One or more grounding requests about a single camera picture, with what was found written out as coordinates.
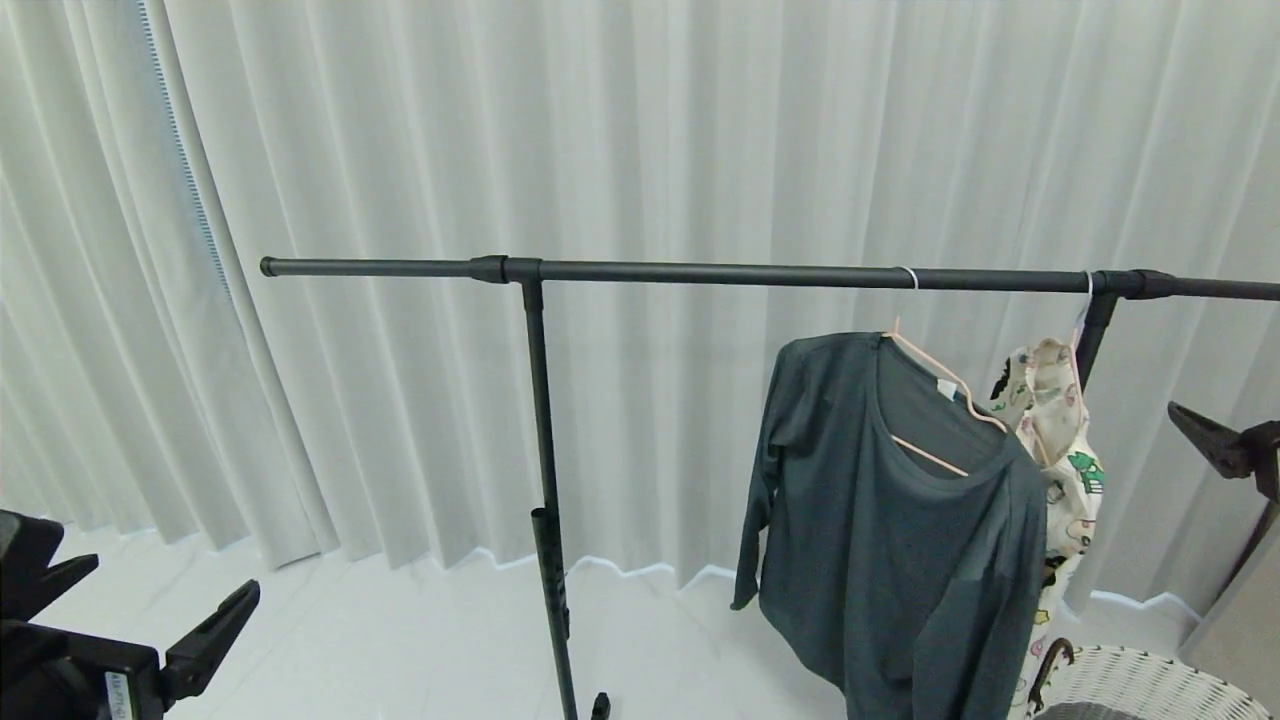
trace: curtain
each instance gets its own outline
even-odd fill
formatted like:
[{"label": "curtain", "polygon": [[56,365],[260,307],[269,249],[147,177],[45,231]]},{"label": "curtain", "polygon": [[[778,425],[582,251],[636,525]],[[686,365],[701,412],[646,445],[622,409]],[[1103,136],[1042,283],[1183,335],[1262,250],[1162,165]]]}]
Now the curtain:
[{"label": "curtain", "polygon": [[[260,328],[239,341],[241,377],[268,398],[278,380],[288,410],[266,402],[270,432],[250,433],[284,438],[275,482],[301,505],[259,537],[278,559],[332,520],[352,559],[509,560],[531,552],[540,496],[517,290],[266,279],[262,255],[1280,278],[1270,0],[146,10],[243,291],[229,307]],[[1010,350],[1066,337],[1082,302],[549,283],[566,556],[682,580],[733,566],[764,387],[791,338],[901,315],[984,396]],[[1210,479],[1162,409],[1236,425],[1274,411],[1277,318],[1121,304],[1089,388],[1108,495],[1076,601],[1101,587],[1212,602],[1261,503]]]},{"label": "curtain", "polygon": [[253,534],[271,565],[317,552],[324,510],[251,363],[243,275],[204,237],[140,6],[3,13],[4,503],[212,547]]}]

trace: white floor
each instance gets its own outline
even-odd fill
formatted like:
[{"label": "white floor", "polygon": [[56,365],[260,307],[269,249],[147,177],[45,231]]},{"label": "white floor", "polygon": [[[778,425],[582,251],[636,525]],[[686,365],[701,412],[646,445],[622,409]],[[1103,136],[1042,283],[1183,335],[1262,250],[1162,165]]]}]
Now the white floor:
[{"label": "white floor", "polygon": [[[393,571],[333,556],[264,573],[250,542],[220,553],[200,542],[69,528],[59,559],[97,552],[101,566],[36,621],[163,652],[252,577],[262,600],[241,639],[205,694],[166,717],[563,716],[534,562],[498,570],[477,553],[448,571],[430,559]],[[677,591],[662,569],[580,565],[568,579],[580,716],[608,691],[618,720],[844,717],[840,692],[754,603],[730,611],[731,592],[716,575]],[[1180,639],[1134,630],[1123,611],[1100,616],[1068,634],[1165,653]]]}]

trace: hanging clothes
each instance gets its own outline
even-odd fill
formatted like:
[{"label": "hanging clothes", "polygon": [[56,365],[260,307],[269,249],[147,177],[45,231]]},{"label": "hanging clothes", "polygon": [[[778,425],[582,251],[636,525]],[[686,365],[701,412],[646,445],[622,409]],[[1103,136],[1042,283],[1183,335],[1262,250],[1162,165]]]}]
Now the hanging clothes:
[{"label": "hanging clothes", "polygon": [[773,368],[732,607],[759,593],[850,719],[998,717],[1018,680],[1044,484],[1018,437],[952,393],[878,333],[795,341]]},{"label": "hanging clothes", "polygon": [[1048,338],[1019,347],[1005,360],[991,398],[992,415],[1016,425],[1014,433],[1039,464],[1047,488],[1044,587],[1007,716],[1021,720],[1029,716],[1027,693],[1041,666],[1050,621],[1093,541],[1106,474],[1085,437],[1089,413],[1071,346]]}]

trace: clothing rack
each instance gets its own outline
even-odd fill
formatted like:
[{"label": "clothing rack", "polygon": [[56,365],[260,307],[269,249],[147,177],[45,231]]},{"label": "clothing rack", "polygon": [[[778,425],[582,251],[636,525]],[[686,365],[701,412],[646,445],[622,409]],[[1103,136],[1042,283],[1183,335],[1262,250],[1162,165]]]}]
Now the clothing rack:
[{"label": "clothing rack", "polygon": [[[904,268],[842,268],[787,265],[724,265],[692,263],[594,263],[486,255],[471,260],[344,260],[264,258],[268,277],[430,277],[471,278],[488,283],[520,283],[525,301],[525,327],[532,369],[538,459],[543,506],[532,511],[538,568],[547,605],[561,707],[566,720],[577,720],[573,678],[568,656],[568,603],[564,593],[564,556],[561,542],[559,492],[556,483],[556,443],[552,438],[550,387],[547,374],[547,336],[543,324],[543,282],[626,282],[790,287],[919,288],[1001,292],[1089,293],[1084,332],[1076,348],[1083,386],[1093,369],[1111,316],[1120,299],[1229,297],[1280,301],[1280,283],[1179,278],[1158,270],[961,270]],[[593,720],[609,716],[608,694],[599,693]]]}]

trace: laundry basket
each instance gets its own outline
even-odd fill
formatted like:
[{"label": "laundry basket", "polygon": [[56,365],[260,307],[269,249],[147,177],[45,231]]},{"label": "laundry basket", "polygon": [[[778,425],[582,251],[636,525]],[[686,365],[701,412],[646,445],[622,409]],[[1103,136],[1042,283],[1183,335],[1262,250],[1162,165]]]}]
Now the laundry basket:
[{"label": "laundry basket", "polygon": [[1037,720],[1275,720],[1240,688],[1176,660],[1059,638],[1030,692]]}]

